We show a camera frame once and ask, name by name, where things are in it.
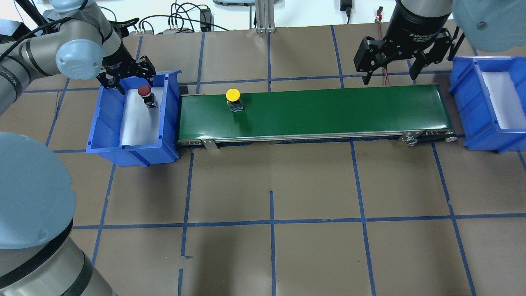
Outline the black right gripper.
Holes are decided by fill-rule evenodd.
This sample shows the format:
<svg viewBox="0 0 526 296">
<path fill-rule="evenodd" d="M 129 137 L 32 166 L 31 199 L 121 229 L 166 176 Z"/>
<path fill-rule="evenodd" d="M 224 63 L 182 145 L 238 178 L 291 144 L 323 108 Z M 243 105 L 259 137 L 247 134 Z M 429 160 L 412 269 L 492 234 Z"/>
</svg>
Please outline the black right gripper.
<svg viewBox="0 0 526 296">
<path fill-rule="evenodd" d="M 429 39 L 426 35 L 409 32 L 397 32 L 380 40 L 366 36 L 360 42 L 353 62 L 355 69 L 362 73 L 363 84 L 369 85 L 376 69 L 393 61 L 414 58 L 409 75 L 411 79 L 417 79 L 425 67 L 442 62 L 451 45 L 452 35 L 447 28 L 429 35 Z"/>
</svg>

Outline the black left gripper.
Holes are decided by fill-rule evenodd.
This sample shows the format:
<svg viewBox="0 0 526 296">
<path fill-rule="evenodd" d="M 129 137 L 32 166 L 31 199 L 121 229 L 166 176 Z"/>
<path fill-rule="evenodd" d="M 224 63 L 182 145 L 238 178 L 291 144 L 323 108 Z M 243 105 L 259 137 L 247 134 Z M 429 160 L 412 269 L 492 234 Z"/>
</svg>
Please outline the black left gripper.
<svg viewBox="0 0 526 296">
<path fill-rule="evenodd" d="M 127 56 L 119 59 L 117 56 L 103 58 L 103 67 L 97 75 L 97 80 L 105 89 L 116 88 L 120 94 L 125 95 L 125 90 L 120 81 L 125 78 L 139 77 L 152 87 L 156 69 L 147 56 L 134 60 Z"/>
</svg>

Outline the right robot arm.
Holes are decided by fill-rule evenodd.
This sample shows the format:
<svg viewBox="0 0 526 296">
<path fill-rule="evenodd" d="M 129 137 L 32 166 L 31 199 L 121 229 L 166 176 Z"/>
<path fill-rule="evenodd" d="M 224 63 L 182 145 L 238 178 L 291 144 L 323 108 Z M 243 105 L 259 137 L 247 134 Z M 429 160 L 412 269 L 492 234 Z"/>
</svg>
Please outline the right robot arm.
<svg viewBox="0 0 526 296">
<path fill-rule="evenodd" d="M 373 73 L 413 59 L 409 75 L 456 56 L 464 40 L 483 52 L 525 45 L 524 0 L 397 0 L 385 35 L 366 36 L 353 59 L 368 85 Z"/>
</svg>

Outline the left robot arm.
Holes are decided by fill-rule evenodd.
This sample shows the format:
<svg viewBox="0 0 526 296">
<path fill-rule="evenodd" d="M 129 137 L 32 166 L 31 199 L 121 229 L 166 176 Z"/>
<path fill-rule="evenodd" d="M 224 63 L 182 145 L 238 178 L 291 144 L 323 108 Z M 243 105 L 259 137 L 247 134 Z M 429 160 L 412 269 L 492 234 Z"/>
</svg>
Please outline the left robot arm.
<svg viewBox="0 0 526 296">
<path fill-rule="evenodd" d="M 59 19 L 37 31 L 57 32 L 1 45 L 1 113 L 43 77 L 120 80 L 156 75 L 152 62 L 133 58 L 122 43 L 126 24 L 111 24 L 94 0 L 53 0 Z M 71 239 L 76 194 L 60 158 L 35 139 L 1 133 L 2 296 L 114 296 L 90 257 Z"/>
</svg>

